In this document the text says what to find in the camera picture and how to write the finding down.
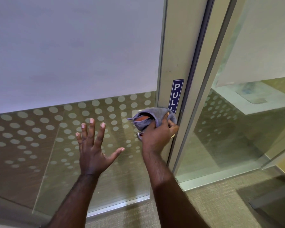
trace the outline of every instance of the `blue sticker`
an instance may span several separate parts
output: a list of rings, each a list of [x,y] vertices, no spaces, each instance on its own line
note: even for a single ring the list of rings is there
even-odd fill
[[[173,80],[170,102],[169,102],[169,109],[176,113],[178,100],[180,99],[180,92],[183,87],[184,79]]]

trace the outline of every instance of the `gray microfiber cloth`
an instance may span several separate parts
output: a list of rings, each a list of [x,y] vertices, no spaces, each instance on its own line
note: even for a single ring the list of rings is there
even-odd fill
[[[148,125],[152,122],[154,119],[156,122],[156,127],[159,127],[162,124],[163,117],[169,112],[168,120],[170,119],[175,124],[177,123],[177,119],[174,115],[174,113],[166,108],[149,108],[140,111],[138,114],[136,114],[133,118],[128,118],[128,120],[133,120],[133,124],[136,126],[136,128],[140,131],[138,133],[138,138],[141,140],[141,134],[143,134],[144,130],[148,127]],[[143,116],[149,116],[149,118],[142,120],[142,121],[135,121]]]

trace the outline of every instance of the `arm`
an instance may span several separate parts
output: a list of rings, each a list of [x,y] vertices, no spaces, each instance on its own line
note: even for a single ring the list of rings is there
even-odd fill
[[[85,123],[81,124],[81,128],[82,133],[76,133],[79,143],[81,175],[46,227],[84,227],[88,206],[100,174],[125,150],[123,147],[118,148],[110,157],[101,152],[105,132],[104,123],[101,124],[95,141],[94,119],[90,119],[89,128]]]
[[[143,159],[147,167],[162,228],[209,227],[201,218],[160,156],[178,126],[166,115],[160,127],[152,122],[143,135]]]

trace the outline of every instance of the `glass panel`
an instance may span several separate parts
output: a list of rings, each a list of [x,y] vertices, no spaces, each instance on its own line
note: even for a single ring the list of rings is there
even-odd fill
[[[270,9],[274,7],[270,3],[266,4]],[[212,88],[205,102],[201,103],[203,109],[197,124],[190,128],[183,148],[183,158],[176,173],[179,182],[251,163],[257,163],[260,167],[266,160],[285,150],[285,72],[276,72],[275,76],[268,78],[265,61],[272,61],[263,56],[262,50],[258,50],[260,65],[255,67],[257,74],[253,77],[247,75],[246,82],[243,82],[241,78],[245,76],[241,72],[250,70],[250,64],[255,60],[250,61],[250,54],[234,53],[235,50],[239,51],[243,41],[246,40],[249,47],[255,38],[243,37],[251,32],[251,24],[255,22],[258,25],[256,19],[261,21],[269,15],[258,12],[267,11],[261,6],[260,0],[247,0],[245,4]],[[256,13],[259,16],[252,21]],[[266,28],[267,22],[262,22],[262,26]],[[276,25],[271,24],[269,32],[276,31],[275,28]],[[263,31],[263,34],[259,32],[259,35],[266,38],[263,46],[270,49],[274,42],[269,40],[266,33],[267,31]],[[235,61],[245,65],[238,66]],[[281,70],[279,62],[276,64],[277,70]],[[222,84],[228,75],[232,77],[232,82]]]
[[[75,133],[93,117],[105,122],[103,152],[126,150],[100,177],[89,212],[149,195],[137,129],[127,118],[154,107],[155,92],[0,115],[0,197],[53,215],[80,174]]]

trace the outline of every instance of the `person's left hand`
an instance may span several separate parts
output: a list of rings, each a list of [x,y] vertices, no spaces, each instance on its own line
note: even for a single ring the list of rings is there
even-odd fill
[[[97,177],[105,171],[114,160],[125,149],[118,148],[114,153],[107,157],[101,152],[101,145],[104,138],[105,123],[101,123],[97,138],[95,136],[95,120],[90,119],[90,126],[87,128],[85,123],[81,124],[82,133],[76,133],[76,138],[79,143],[80,159],[79,165],[81,175],[92,174]]]

